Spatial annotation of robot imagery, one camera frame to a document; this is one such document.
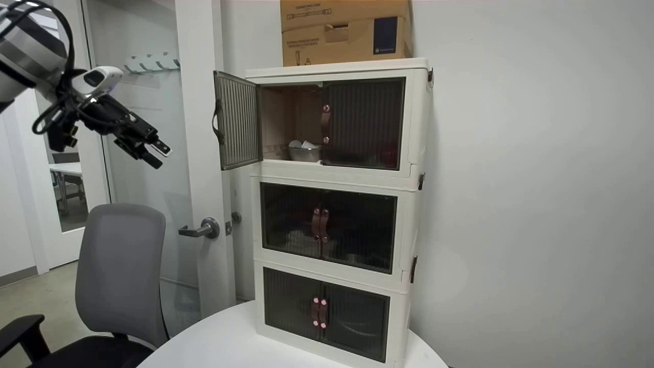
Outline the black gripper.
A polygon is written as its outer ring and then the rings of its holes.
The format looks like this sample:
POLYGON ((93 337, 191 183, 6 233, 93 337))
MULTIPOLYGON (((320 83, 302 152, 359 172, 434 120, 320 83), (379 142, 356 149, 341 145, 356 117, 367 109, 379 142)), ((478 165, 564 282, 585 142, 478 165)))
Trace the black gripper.
POLYGON ((145 145, 155 148, 160 153, 170 153, 170 145, 160 139, 140 117, 124 109, 112 97, 92 98, 82 107, 82 120, 101 136, 112 136, 114 143, 126 152, 134 152, 151 168, 160 169, 162 162, 147 152, 145 145))

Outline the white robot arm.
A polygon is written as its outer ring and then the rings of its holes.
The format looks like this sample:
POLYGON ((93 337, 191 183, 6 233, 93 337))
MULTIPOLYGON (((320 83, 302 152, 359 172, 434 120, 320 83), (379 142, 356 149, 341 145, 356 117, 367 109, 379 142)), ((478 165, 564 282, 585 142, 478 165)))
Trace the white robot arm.
POLYGON ((111 97, 123 70, 75 68, 75 46, 66 15, 44 0, 12 0, 0 8, 0 113, 25 90, 37 90, 48 107, 31 130, 44 136, 53 152, 78 143, 78 122, 151 168, 162 162, 150 152, 168 153, 158 129, 111 97))

